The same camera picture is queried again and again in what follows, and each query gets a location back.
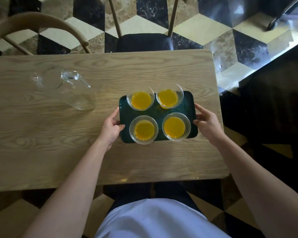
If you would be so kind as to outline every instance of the white shirt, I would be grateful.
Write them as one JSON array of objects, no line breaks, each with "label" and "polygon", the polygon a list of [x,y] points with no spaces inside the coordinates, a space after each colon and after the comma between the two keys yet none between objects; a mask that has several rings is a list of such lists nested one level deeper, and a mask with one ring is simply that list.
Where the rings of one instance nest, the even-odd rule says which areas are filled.
[{"label": "white shirt", "polygon": [[171,199],[145,199],[112,210],[95,238],[228,238],[200,212]]}]

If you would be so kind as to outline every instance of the curved chair back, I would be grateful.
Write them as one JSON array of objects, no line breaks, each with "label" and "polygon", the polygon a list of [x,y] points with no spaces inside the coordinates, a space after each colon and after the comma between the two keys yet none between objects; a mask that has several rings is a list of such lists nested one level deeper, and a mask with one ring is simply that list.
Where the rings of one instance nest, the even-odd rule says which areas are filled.
[{"label": "curved chair back", "polygon": [[10,43],[12,46],[17,48],[19,51],[23,52],[26,55],[33,55],[28,50],[21,47],[19,44],[14,42],[13,40],[6,37],[6,35],[26,30],[38,30],[39,28],[57,28],[68,31],[71,33],[76,39],[80,42],[82,47],[84,48],[85,52],[91,53],[89,48],[87,47],[89,42],[83,36],[83,34],[78,31],[75,27],[71,24],[54,17],[52,15],[43,14],[40,12],[25,12],[13,15],[6,19],[0,21],[0,38],[3,38],[5,41]]}]

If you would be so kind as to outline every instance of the wood grain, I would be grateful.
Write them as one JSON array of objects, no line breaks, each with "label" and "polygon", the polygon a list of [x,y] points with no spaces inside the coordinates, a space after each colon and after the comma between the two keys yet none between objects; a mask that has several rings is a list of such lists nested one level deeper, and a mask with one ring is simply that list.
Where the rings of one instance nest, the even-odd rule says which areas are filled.
[{"label": "wood grain", "polygon": [[[82,74],[95,90],[96,109],[78,111],[37,91],[29,75],[46,62]],[[57,187],[121,96],[138,84],[156,90],[168,81],[192,92],[195,102],[215,112],[222,124],[208,50],[0,57],[0,191]],[[149,145],[118,139],[104,157],[98,185],[227,175],[219,152],[200,133],[194,139]]]}]

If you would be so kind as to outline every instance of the dark pants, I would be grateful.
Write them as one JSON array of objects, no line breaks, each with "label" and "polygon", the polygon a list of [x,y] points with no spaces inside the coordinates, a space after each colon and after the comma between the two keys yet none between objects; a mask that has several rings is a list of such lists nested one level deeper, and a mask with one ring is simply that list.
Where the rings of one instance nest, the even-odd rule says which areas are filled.
[{"label": "dark pants", "polygon": [[[150,183],[124,184],[120,186],[120,189],[115,191],[115,201],[109,209],[108,213],[119,206],[129,204],[138,200],[150,199],[150,186]],[[179,184],[179,182],[170,181],[155,183],[154,189],[156,192],[156,198],[177,200],[182,204],[185,204],[188,207],[202,213],[196,206],[194,201],[191,199],[189,194]]]}]

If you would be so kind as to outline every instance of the black chair seat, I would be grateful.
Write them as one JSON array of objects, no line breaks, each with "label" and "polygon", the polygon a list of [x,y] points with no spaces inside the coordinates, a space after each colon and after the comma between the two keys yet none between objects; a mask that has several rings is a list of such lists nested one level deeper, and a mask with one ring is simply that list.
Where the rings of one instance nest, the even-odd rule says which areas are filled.
[{"label": "black chair seat", "polygon": [[170,37],[161,33],[127,34],[118,39],[116,52],[146,52],[173,50]]}]

